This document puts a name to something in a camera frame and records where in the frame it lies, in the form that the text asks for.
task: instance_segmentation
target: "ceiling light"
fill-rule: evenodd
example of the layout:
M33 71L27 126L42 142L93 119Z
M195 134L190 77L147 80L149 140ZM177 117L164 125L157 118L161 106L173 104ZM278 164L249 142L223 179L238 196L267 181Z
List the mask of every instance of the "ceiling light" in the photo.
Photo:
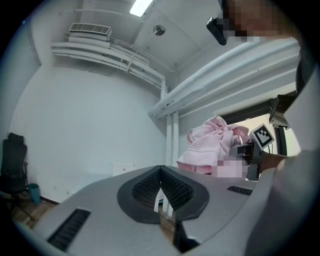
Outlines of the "ceiling light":
M153 0L136 0L130 10L130 13L141 17L152 1Z

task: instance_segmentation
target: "black office chair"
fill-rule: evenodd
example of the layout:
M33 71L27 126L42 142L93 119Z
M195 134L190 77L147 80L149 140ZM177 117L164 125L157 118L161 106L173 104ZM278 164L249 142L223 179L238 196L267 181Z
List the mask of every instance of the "black office chair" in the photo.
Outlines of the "black office chair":
M6 202L11 203L10 213L15 207L18 207L28 215L31 220L34 220L21 205L21 203L30 202L30 200L21 199L18 195L24 192L28 185L28 163L25 162L26 153L27 146L24 145L23 136L10 133L8 139L3 141L0 191L11 195L10 199L5 199Z

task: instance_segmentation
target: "pink cloth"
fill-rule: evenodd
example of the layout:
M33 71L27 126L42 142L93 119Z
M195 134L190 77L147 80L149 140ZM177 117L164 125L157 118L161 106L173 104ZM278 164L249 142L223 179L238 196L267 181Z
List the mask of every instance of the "pink cloth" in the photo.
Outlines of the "pink cloth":
M230 148L249 140L249 129L237 124L227 125L220 116L214 116L203 125L191 129L187 135L189 148L176 161L186 171L207 174L218 166L220 156L228 156Z

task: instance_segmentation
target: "white ceiling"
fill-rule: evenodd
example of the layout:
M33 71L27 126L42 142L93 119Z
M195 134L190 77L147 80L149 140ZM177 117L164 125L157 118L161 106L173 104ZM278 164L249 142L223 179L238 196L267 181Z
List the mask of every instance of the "white ceiling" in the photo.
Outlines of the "white ceiling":
M82 2L84 9L108 10L126 15L94 12L87 22L111 26L113 38L141 48L174 70L215 41L206 23L219 13L217 0L155 0L141 18L129 13L134 0ZM87 17L87 13L82 12L81 21ZM166 28L162 36L153 33L156 25Z

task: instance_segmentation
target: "black vent grille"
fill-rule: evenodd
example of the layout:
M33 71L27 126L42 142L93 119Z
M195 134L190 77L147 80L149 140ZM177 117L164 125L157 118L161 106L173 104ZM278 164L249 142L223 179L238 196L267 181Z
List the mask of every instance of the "black vent grille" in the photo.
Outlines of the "black vent grille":
M238 187L238 186L230 186L227 189L232 192L236 192L236 193L243 194L246 196L250 196L252 193L252 189L247 189L247 188Z
M86 222L89 215L90 211L76 209L48 239L48 242L54 247L65 252Z

